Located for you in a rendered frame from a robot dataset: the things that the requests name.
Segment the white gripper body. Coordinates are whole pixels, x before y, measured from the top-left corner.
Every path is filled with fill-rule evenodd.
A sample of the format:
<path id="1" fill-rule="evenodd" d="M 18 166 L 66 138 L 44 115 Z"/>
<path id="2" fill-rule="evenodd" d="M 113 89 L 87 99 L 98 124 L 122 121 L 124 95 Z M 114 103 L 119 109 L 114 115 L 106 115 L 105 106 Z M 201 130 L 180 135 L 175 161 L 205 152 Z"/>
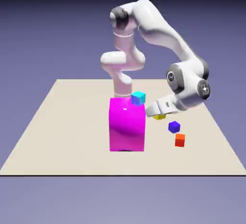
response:
<path id="1" fill-rule="evenodd" d="M 147 117 L 153 117 L 157 115 L 166 115 L 177 113 L 178 109 L 176 106 L 166 97 L 157 99 L 154 103 L 145 109 Z"/>

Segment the small cyan cube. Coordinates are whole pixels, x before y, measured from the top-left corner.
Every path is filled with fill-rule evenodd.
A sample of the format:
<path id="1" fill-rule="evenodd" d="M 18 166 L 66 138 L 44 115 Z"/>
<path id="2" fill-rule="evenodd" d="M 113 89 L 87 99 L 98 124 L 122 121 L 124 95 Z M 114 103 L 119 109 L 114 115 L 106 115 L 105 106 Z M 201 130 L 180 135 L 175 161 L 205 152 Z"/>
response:
<path id="1" fill-rule="evenodd" d="M 141 91 L 136 91 L 131 94 L 131 103 L 136 106 L 141 106 L 146 101 L 146 94 Z"/>

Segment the small blue cube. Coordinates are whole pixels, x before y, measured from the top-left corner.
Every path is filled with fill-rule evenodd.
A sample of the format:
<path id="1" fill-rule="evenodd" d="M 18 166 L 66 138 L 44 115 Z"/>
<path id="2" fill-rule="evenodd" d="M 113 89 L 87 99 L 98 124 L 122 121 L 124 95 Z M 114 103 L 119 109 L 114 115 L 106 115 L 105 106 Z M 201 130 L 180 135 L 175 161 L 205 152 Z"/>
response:
<path id="1" fill-rule="evenodd" d="M 178 133 L 180 131 L 180 127 L 181 127 L 180 123 L 178 123 L 177 121 L 172 121 L 168 125 L 168 130 L 171 133 Z"/>

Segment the small orange cube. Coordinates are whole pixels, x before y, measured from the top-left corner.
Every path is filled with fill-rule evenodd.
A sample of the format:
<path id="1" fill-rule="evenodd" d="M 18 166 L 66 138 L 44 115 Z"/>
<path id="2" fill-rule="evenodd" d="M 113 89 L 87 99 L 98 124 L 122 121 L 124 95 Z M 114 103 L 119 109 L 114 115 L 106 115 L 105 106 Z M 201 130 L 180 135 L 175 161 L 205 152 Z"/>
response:
<path id="1" fill-rule="evenodd" d="M 175 135 L 175 146 L 176 147 L 184 147 L 185 146 L 185 135 L 184 134 L 176 134 Z"/>

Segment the large magenta box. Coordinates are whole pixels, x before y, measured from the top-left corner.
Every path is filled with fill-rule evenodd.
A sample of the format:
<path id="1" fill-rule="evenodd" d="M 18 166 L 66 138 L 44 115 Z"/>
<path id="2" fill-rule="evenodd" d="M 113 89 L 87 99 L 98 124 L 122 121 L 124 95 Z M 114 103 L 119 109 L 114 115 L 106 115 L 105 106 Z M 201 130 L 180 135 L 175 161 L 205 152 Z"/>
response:
<path id="1" fill-rule="evenodd" d="M 134 105 L 131 98 L 111 98 L 109 106 L 110 151 L 143 152 L 146 114 L 144 105 Z"/>

